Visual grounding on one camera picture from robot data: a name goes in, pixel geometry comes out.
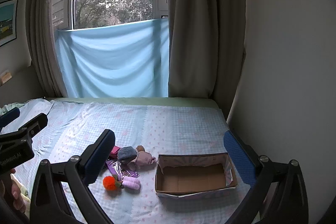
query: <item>knitted toy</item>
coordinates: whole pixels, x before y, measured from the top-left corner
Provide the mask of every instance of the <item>knitted toy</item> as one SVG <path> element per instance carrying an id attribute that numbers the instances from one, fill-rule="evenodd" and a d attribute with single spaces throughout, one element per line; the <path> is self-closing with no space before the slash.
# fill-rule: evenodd
<path id="1" fill-rule="evenodd" d="M 132 146 L 122 147 L 118 151 L 118 161 L 127 164 L 137 157 L 137 152 Z"/>
<path id="2" fill-rule="evenodd" d="M 122 185 L 138 190 L 140 188 L 140 180 L 132 177 L 124 177 L 124 180 L 120 182 L 116 179 L 115 175 L 107 176 L 103 179 L 103 186 L 106 190 L 114 191 L 120 188 Z"/>

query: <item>beige curtain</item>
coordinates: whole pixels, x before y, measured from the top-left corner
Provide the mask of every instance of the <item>beige curtain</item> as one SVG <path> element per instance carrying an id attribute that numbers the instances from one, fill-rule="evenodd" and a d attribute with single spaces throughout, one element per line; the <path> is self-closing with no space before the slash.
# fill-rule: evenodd
<path id="1" fill-rule="evenodd" d="M 31 62 L 48 97 L 67 97 L 55 55 L 52 0 L 26 0 L 26 33 Z"/>
<path id="2" fill-rule="evenodd" d="M 245 0 L 168 0 L 169 96 L 211 98 L 225 118 L 239 81 Z"/>

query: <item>human hand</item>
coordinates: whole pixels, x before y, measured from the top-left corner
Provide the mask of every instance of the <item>human hand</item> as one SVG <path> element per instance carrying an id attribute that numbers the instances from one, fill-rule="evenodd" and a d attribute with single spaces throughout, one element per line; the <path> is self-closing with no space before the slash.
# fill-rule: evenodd
<path id="1" fill-rule="evenodd" d="M 15 174 L 15 169 L 11 169 L 10 171 L 12 174 Z M 23 202 L 22 196 L 21 196 L 21 190 L 20 187 L 16 184 L 15 181 L 12 180 L 12 196 L 14 198 L 13 206 L 15 209 L 20 211 L 21 213 L 24 213 L 26 211 L 26 205 Z M 2 180 L 0 180 L 0 195 L 3 197 L 5 195 L 5 186 L 3 185 Z"/>

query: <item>light blue bed sheet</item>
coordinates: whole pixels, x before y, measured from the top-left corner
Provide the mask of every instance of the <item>light blue bed sheet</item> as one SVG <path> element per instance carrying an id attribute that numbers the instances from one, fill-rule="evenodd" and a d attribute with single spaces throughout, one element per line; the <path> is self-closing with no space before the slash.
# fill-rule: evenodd
<path id="1" fill-rule="evenodd" d="M 21 116 L 4 132 L 17 130 L 39 112 L 48 114 L 48 126 L 33 138 L 35 157 L 17 167 L 17 177 L 31 193 L 39 162 L 67 161 L 94 143 L 104 129 L 115 132 L 117 146 L 143 145 L 154 157 L 161 154 L 225 152 L 223 135 L 228 126 L 221 110 L 207 107 L 120 105 L 32 100 L 20 108 Z M 220 198 L 174 200 L 155 194 L 155 166 L 140 169 L 141 190 L 107 192 L 104 170 L 89 186 L 96 200 L 114 223 L 225 223 L 249 190 L 237 174 L 238 185 Z M 63 184 L 76 218 L 85 223 L 70 189 Z"/>

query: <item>open cardboard box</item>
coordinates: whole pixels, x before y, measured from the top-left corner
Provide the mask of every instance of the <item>open cardboard box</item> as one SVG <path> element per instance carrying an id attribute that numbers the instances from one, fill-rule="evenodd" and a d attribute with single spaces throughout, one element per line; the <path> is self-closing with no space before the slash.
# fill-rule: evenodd
<path id="1" fill-rule="evenodd" d="M 158 196 L 194 199 L 223 196 L 237 186 L 227 153 L 159 155 L 155 175 Z"/>

